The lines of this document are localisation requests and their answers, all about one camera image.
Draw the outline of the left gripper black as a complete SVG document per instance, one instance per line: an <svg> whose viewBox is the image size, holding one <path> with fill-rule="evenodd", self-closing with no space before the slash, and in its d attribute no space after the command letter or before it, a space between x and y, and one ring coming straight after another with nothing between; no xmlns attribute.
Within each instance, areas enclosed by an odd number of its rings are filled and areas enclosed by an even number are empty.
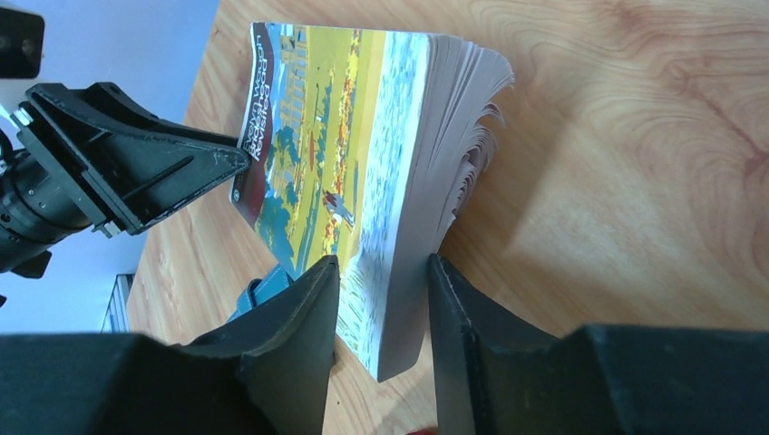
<svg viewBox="0 0 769 435"><path fill-rule="evenodd" d="M235 137L166 121L113 82L40 82L19 104L28 150L1 134L1 271L40 279L90 225L138 235L248 169Z"/></svg>

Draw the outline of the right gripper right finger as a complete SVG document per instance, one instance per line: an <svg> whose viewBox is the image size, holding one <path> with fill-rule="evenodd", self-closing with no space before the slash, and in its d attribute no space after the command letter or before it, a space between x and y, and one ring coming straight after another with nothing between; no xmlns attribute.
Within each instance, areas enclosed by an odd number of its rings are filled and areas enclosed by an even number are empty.
<svg viewBox="0 0 769 435"><path fill-rule="evenodd" d="M765 434L768 335L626 324L542 331L432 255L442 434Z"/></svg>

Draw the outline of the yellow teal cover book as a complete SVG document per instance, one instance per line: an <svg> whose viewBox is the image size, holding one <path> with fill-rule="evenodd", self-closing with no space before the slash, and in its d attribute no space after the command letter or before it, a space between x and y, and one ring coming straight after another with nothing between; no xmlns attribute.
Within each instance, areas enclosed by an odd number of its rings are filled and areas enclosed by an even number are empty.
<svg viewBox="0 0 769 435"><path fill-rule="evenodd" d="M426 272L498 142L498 51L456 35L255 22L230 200L285 273L340 268L337 336L377 381L413 367Z"/></svg>

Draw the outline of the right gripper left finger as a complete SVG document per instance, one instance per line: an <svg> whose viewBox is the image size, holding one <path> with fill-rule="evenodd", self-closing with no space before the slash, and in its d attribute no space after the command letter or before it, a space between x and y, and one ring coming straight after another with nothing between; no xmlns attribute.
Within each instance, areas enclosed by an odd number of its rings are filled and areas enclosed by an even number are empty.
<svg viewBox="0 0 769 435"><path fill-rule="evenodd" d="M5 334L4 434L319 434L339 264L194 341L142 333Z"/></svg>

